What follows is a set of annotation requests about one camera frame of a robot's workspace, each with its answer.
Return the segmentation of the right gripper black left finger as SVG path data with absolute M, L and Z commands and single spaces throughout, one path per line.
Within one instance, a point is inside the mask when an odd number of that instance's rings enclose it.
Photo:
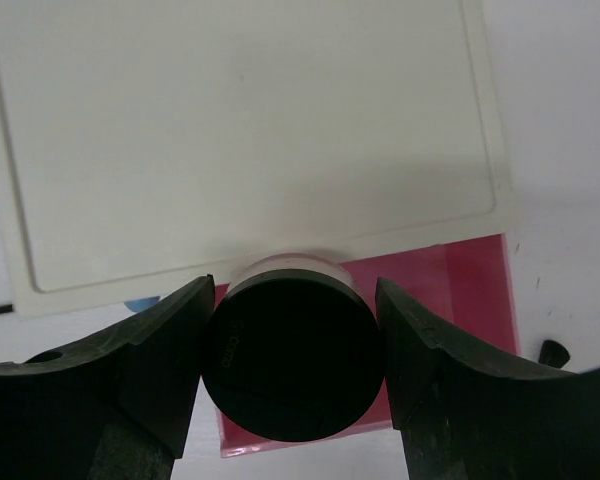
M 198 389 L 211 276 L 72 343 L 0 363 L 0 479 L 167 479 Z

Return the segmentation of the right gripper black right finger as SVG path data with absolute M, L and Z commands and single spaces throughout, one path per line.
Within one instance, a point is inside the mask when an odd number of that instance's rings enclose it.
M 392 423 L 412 479 L 600 479 L 600 368 L 496 348 L 381 279 Z

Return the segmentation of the light blue small drawer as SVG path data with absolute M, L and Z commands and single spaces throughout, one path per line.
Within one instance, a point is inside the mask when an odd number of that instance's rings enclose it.
M 125 301 L 124 306 L 133 313 L 140 313 L 156 305 L 159 301 L 159 296 L 152 296 L 142 299 Z

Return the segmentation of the pink drawer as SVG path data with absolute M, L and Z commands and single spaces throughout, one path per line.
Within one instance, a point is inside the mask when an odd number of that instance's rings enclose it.
M 378 277 L 394 281 L 429 310 L 487 343 L 519 353 L 510 267 L 504 234 L 340 263 L 375 313 Z M 264 439 L 216 408 L 220 455 L 231 458 L 300 443 Z M 391 429 L 386 385 L 353 426 L 324 440 Z

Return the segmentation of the black lid powder jar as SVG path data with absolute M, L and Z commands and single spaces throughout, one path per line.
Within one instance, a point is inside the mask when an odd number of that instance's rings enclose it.
M 336 435 L 372 407 L 386 353 L 351 274 L 287 253 L 243 268 L 206 324 L 202 379 L 216 408 L 268 440 Z

